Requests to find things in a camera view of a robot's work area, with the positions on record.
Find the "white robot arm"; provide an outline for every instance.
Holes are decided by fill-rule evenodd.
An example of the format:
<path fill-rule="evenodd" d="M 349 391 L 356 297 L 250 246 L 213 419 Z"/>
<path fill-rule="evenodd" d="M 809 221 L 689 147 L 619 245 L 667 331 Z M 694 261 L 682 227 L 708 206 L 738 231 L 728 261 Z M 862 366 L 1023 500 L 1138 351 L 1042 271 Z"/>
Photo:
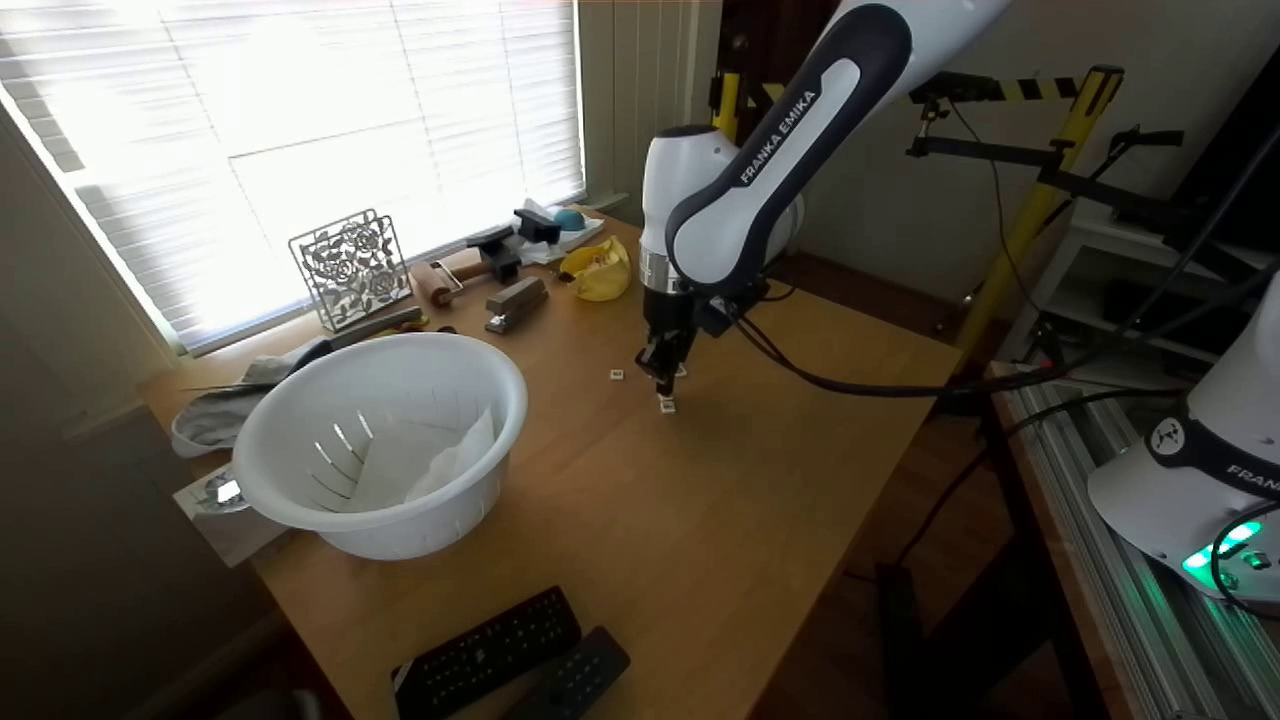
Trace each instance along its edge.
<path fill-rule="evenodd" d="M 1280 565 L 1280 279 L 1188 402 L 1093 470 L 1089 494 L 1129 545 L 1201 592 L 1215 595 L 1223 578 L 1280 603 L 1268 572 Z"/>
<path fill-rule="evenodd" d="M 697 327 L 720 331 L 766 297 L 766 262 L 789 238 L 785 213 L 817 168 L 886 98 L 911 90 L 1003 0 L 840 0 L 789 90 L 738 152 L 713 127 L 665 132 L 644 163 L 642 366 L 672 400 Z"/>

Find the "window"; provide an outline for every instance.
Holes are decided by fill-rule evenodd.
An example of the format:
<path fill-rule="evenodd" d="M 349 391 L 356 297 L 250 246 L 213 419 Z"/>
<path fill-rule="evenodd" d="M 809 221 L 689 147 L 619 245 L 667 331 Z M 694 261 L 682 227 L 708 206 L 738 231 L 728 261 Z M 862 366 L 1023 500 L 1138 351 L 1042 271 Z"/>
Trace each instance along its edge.
<path fill-rule="evenodd" d="M 289 238 L 407 255 L 583 193 L 578 0 L 28 0 L 5 103 L 189 351 L 307 309 Z"/>

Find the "black remote control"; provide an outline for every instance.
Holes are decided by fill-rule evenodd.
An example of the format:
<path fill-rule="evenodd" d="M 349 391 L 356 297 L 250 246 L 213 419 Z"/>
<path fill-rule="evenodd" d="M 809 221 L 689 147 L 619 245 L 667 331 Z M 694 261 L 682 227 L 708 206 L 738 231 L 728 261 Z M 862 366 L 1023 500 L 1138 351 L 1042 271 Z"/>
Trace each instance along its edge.
<path fill-rule="evenodd" d="M 629 664 L 631 655 L 608 637 L 608 627 L 593 627 L 534 684 L 528 695 L 520 695 L 507 720 L 578 720 Z"/>
<path fill-rule="evenodd" d="M 581 641 L 560 587 L 418 655 L 397 689 L 399 720 L 450 716 Z"/>

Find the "cord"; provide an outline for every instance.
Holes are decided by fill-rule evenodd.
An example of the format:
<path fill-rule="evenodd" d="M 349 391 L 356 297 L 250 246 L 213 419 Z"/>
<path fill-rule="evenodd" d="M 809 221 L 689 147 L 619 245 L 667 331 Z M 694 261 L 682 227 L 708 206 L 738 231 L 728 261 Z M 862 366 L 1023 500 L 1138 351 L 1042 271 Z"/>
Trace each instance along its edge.
<path fill-rule="evenodd" d="M 967 114 L 959 113 L 959 103 L 951 103 L 948 113 L 959 120 L 959 127 L 967 132 L 974 145 L 983 145 L 983 141 L 976 135 L 976 127 L 967 125 Z M 1031 297 L 1031 283 L 1029 283 L 1023 266 L 1017 262 L 1017 255 L 1014 255 L 1014 246 L 1007 246 L 1007 227 L 1003 227 L 1007 217 L 1003 217 L 1002 163 L 987 159 L 987 172 L 991 172 L 998 245 L 1002 245 L 1002 255 L 1003 255 L 1003 262 L 1007 262 L 1007 276 L 1014 276 L 1014 283 L 1017 283 L 1017 297 L 1020 297 L 1023 302 L 1031 302 L 1036 313 L 1046 313 L 1042 299 Z"/>
<path fill-rule="evenodd" d="M 797 283 L 779 283 L 779 293 L 761 297 L 761 302 L 779 302 L 779 299 L 794 299 L 794 297 L 797 297 Z"/>
<path fill-rule="evenodd" d="M 1023 428 L 1031 428 L 1031 423 L 1042 423 L 1042 419 L 1047 419 L 1047 417 L 1056 417 L 1056 411 L 1073 411 L 1073 407 L 1086 407 L 1086 402 L 1102 402 L 1102 400 L 1118 400 L 1118 394 L 1179 394 L 1179 389 L 1170 389 L 1170 391 L 1159 391 L 1159 389 L 1111 389 L 1111 391 L 1093 391 L 1093 394 L 1073 394 L 1073 400 L 1065 400 L 1065 402 L 1053 402 L 1053 407 L 1042 407 L 1042 411 L 1031 411 L 1031 417 L 1023 417 L 1023 419 L 1017 419 L 1007 432 L 1003 432 L 1003 444 L 1017 434 L 1017 432 L 1023 432 Z M 948 500 L 974 478 L 974 470 L 979 470 L 987 461 L 998 455 L 998 446 L 991 444 L 983 444 L 951 478 L 948 478 L 948 487 L 933 500 L 933 508 L 925 512 L 925 519 L 915 523 L 915 530 L 909 535 L 909 545 L 898 551 L 898 567 L 915 551 L 915 545 L 930 535 L 930 528 L 935 523 L 935 514 L 948 508 Z"/>
<path fill-rule="evenodd" d="M 833 381 L 820 371 L 801 366 L 779 344 L 773 344 L 747 315 L 738 321 L 738 327 L 747 336 L 747 344 L 756 351 L 766 351 L 773 364 L 789 366 L 794 374 L 823 389 L 823 391 L 840 391 L 840 394 L 998 394 L 998 391 L 1017 391 L 1029 383 L 1047 383 L 1047 381 L 1065 381 L 1078 366 L 1107 355 L 1111 346 L 1120 346 L 1129 341 L 1132 327 L 1140 327 L 1140 321 L 1159 302 L 1159 297 L 1174 293 L 1174 283 L 1188 271 L 1188 262 L 1195 261 L 1195 250 L 1213 238 L 1213 231 L 1219 227 L 1219 221 L 1229 217 L 1229 206 L 1236 205 L 1236 196 L 1247 188 L 1247 180 L 1258 175 L 1258 168 L 1274 156 L 1274 147 L 1280 145 L 1280 127 L 1254 152 L 1254 159 L 1243 163 L 1243 172 L 1232 180 L 1229 196 L 1213 206 L 1207 224 L 1201 224 L 1195 238 L 1188 245 L 1188 250 L 1177 255 L 1177 262 L 1156 279 L 1156 288 L 1144 297 L 1144 302 L 1118 323 L 1107 336 L 1102 336 L 1089 351 L 1082 351 L 1070 364 L 1056 366 L 1036 366 L 1036 371 L 1014 371 L 1014 374 L 998 374 L 998 381 L 976 381 L 976 383 L 848 383 L 848 381 Z M 1223 297 L 1215 297 L 1213 302 L 1201 302 L 1159 327 L 1138 331 L 1132 341 L 1151 341 L 1164 336 L 1174 327 L 1185 327 L 1192 321 L 1201 321 L 1205 313 L 1215 313 L 1223 302 L 1243 299 L 1254 288 L 1268 283 L 1280 271 L 1280 255 L 1268 261 L 1254 279 L 1232 283 Z"/>
<path fill-rule="evenodd" d="M 1247 617 L 1259 617 L 1259 618 L 1280 618 L 1280 610 L 1258 606 L 1258 603 L 1239 599 L 1239 595 L 1229 587 L 1229 578 L 1223 578 L 1223 538 L 1232 535 L 1236 523 L 1259 519 L 1259 514 L 1268 514 L 1274 508 L 1280 508 L 1280 502 L 1259 502 L 1259 508 L 1243 512 L 1243 514 L 1229 519 L 1229 523 L 1213 535 L 1213 546 L 1207 546 L 1213 587 L 1223 595 L 1229 606 L 1247 610 Z"/>

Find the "plastic bowl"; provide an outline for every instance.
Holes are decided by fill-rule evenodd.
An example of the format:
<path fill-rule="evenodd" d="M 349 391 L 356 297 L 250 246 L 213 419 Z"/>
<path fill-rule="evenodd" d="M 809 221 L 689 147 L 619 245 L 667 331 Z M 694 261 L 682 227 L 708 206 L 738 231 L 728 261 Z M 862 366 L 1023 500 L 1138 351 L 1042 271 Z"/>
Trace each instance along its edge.
<path fill-rule="evenodd" d="M 465 434 L 491 411 L 491 444 L 446 487 L 390 508 L 346 508 L 382 432 Z M 271 389 L 244 419 L 234 474 L 250 502 L 365 560 L 412 560 L 467 535 L 498 502 L 528 391 L 520 366 L 467 336 L 390 336 L 323 355 Z"/>

